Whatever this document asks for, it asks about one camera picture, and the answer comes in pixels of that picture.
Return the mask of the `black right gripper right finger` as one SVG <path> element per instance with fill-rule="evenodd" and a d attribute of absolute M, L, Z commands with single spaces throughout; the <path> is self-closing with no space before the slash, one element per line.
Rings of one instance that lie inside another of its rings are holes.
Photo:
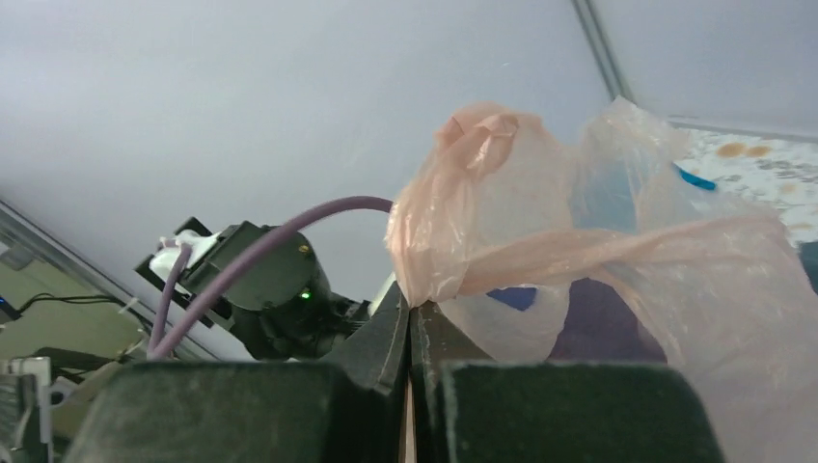
<path fill-rule="evenodd" d="M 721 462 L 693 389 L 655 364 L 492 360 L 432 304 L 409 316 L 421 462 Z"/>

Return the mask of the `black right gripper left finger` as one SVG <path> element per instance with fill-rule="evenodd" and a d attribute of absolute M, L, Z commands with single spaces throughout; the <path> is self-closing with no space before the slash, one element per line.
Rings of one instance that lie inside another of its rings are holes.
<path fill-rule="evenodd" d="M 399 462 L 408 315 L 396 285 L 317 361 L 145 362 L 94 400 L 69 462 Z"/>

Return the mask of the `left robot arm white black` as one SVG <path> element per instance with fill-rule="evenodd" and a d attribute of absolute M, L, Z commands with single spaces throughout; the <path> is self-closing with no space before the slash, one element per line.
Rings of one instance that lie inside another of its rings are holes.
<path fill-rule="evenodd" d="M 181 246 L 189 247 L 174 291 L 163 294 L 187 310 L 234 258 L 269 230 L 244 221 L 210 231 L 191 217 L 173 237 L 161 239 L 135 271 L 163 289 Z M 312 244 L 297 233 L 233 283 L 200 321 L 208 328 L 219 325 L 229 331 L 257 360 L 308 360 L 328 354 L 370 316 L 368 300 L 349 299 L 331 289 Z"/>

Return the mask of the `pink plastic trash bag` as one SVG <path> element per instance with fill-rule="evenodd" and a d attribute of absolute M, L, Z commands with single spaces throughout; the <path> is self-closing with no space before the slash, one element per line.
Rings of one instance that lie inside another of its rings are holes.
<path fill-rule="evenodd" d="M 610 286 L 702 398 L 730 462 L 817 458 L 817 296 L 776 212 L 685 181 L 684 134 L 624 98 L 559 143 L 456 111 L 391 210 L 408 302 L 505 362 L 550 354 L 570 285 Z"/>

